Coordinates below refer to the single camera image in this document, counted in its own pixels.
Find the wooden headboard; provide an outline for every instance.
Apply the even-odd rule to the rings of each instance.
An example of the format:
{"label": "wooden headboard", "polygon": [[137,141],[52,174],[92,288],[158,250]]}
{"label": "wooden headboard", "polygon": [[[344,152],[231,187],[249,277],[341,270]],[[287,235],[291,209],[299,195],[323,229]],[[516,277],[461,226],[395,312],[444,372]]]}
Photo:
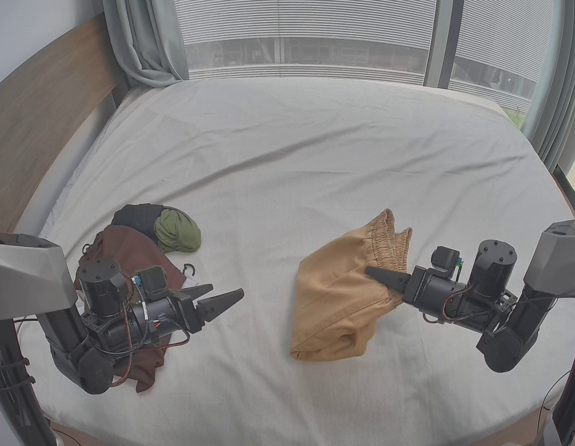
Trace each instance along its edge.
{"label": "wooden headboard", "polygon": [[0,83],[0,231],[15,229],[62,148],[123,80],[102,13]]}

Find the bed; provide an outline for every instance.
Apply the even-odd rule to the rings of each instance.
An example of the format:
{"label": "bed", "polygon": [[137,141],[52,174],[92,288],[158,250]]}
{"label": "bed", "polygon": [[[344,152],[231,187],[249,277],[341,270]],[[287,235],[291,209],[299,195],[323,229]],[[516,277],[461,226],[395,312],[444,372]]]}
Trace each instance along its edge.
{"label": "bed", "polygon": [[[289,356],[298,263],[391,208],[413,228],[408,266],[438,245],[467,265],[505,240],[521,278],[539,234],[573,218],[495,103],[375,81],[237,78],[136,88],[65,187],[41,235],[71,273],[82,246],[126,203],[164,203],[202,230],[190,262],[216,292],[243,288],[224,316],[169,350],[155,385],[91,396],[54,367],[43,333],[20,331],[40,405],[112,445],[464,445],[538,409],[572,363],[575,301],[560,300],[511,372],[487,368],[478,335],[401,306],[355,359]],[[466,280],[467,269],[461,276]],[[561,383],[552,396],[560,390]]]}

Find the black folded garment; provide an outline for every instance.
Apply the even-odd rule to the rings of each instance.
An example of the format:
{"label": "black folded garment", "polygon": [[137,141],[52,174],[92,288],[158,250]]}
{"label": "black folded garment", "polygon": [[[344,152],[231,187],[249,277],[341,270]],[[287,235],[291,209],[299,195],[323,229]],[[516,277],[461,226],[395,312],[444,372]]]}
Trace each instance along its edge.
{"label": "black folded garment", "polygon": [[162,204],[127,204],[114,213],[111,224],[133,228],[157,244],[154,224],[163,209]]}

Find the gray-green curtain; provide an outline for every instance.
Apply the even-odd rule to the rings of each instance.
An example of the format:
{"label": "gray-green curtain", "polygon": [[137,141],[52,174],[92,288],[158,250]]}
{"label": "gray-green curtain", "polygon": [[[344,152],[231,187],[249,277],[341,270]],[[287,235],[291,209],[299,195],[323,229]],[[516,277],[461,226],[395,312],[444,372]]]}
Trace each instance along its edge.
{"label": "gray-green curtain", "polygon": [[571,131],[575,131],[574,117],[575,0],[554,0],[550,43],[521,127],[550,171],[558,164]]}
{"label": "gray-green curtain", "polygon": [[116,60],[131,78],[152,87],[188,79],[174,0],[103,0]]}

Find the tan pants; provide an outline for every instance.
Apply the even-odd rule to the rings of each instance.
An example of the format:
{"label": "tan pants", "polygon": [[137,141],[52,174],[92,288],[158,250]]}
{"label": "tan pants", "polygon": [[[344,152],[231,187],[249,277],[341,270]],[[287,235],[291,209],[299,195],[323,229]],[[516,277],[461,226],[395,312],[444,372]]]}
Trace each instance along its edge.
{"label": "tan pants", "polygon": [[366,266],[407,272],[412,230],[394,230],[389,209],[366,226],[314,251],[300,263],[290,354],[300,361],[360,356],[377,319],[401,296],[364,274]]}

